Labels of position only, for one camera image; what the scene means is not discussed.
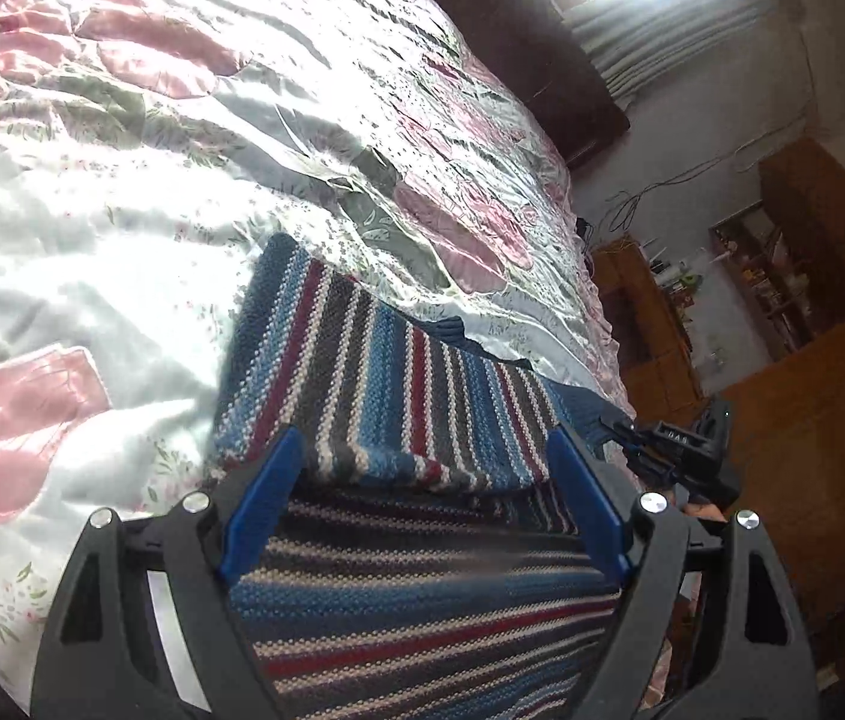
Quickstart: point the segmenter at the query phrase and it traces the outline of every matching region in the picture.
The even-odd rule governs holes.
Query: cable
[[[611,203],[616,199],[620,199],[622,197],[621,202],[618,205],[613,206],[610,208],[604,215],[601,220],[599,220],[599,225],[597,228],[594,229],[594,236],[601,232],[603,229],[603,225],[606,223],[607,218],[612,216],[612,220],[610,221],[609,225],[609,232],[615,233],[619,231],[626,232],[633,223],[633,219],[636,218],[636,213],[640,209],[640,202],[642,199],[650,193],[650,191],[660,189],[661,187],[674,187],[678,186],[679,184],[685,184],[688,181],[693,180],[694,178],[698,178],[700,175],[703,175],[704,172],[707,170],[712,170],[713,167],[719,165],[722,162],[725,162],[727,159],[735,158],[738,153],[743,151],[743,149],[750,148],[750,146],[755,146],[756,143],[760,143],[760,141],[765,140],[766,138],[770,138],[773,135],[776,135],[780,132],[783,132],[789,127],[792,127],[797,122],[800,122],[801,119],[806,119],[808,122],[808,114],[810,111],[815,107],[816,104],[816,79],[815,75],[813,74],[813,63],[810,62],[810,50],[808,46],[805,45],[805,37],[803,35],[803,30],[800,28],[796,28],[797,32],[799,33],[800,43],[803,46],[803,56],[805,57],[805,67],[808,71],[808,76],[810,77],[810,98],[805,102],[802,108],[800,108],[799,113],[793,118],[790,119],[785,124],[782,124],[780,127],[776,127],[775,129],[768,130],[767,132],[763,132],[760,135],[757,135],[752,140],[743,143],[742,146],[738,146],[733,151],[727,151],[722,154],[718,154],[717,156],[711,157],[704,162],[700,162],[698,165],[694,165],[690,167],[688,170],[683,170],[681,173],[677,173],[677,175],[672,176],[671,178],[667,178],[664,181],[655,181],[647,187],[644,187],[640,191],[637,191],[635,194],[630,193],[630,191],[620,190],[616,194],[611,197],[607,197],[605,202]],[[753,167],[759,165],[762,160],[765,160],[767,157],[771,156],[772,154],[779,151],[779,149],[775,149],[774,151],[770,151],[770,153],[764,154],[760,156],[754,162],[751,162],[746,167],[743,167],[741,170],[736,170],[736,173],[743,173],[747,172],[748,170],[752,170]]]

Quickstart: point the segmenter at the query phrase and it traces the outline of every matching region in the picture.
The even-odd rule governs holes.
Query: floral bedspread
[[[0,682],[16,701],[85,517],[163,512],[198,484],[275,231],[628,408],[568,189],[431,0],[0,0]]]

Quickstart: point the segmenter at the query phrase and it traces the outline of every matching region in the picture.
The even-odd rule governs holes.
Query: dark brown headboard
[[[629,129],[553,0],[435,0],[533,113],[570,167]]]

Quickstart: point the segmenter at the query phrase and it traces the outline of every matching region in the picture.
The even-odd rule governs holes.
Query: white wall
[[[626,112],[628,135],[573,175],[573,208],[593,224],[602,221],[597,240],[621,234],[610,231],[605,218],[613,207],[606,200],[618,191],[640,191],[797,119],[812,97],[807,54],[816,103],[808,133],[845,167],[845,0],[800,1],[795,17],[764,20],[640,93]],[[659,237],[672,261],[698,257],[700,247],[709,248],[712,225],[759,199],[757,170],[743,169],[799,137],[804,124],[792,124],[688,183],[651,191],[630,233],[641,241]],[[655,252],[657,245],[651,248]],[[691,310],[694,324],[732,328],[720,339],[726,367],[704,380],[713,391],[768,365],[770,357],[732,285],[719,272],[709,276]]]

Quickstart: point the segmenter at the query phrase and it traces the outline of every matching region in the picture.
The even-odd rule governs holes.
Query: bed
[[[0,685],[202,478],[267,240],[629,410],[549,138],[432,0],[0,0]]]

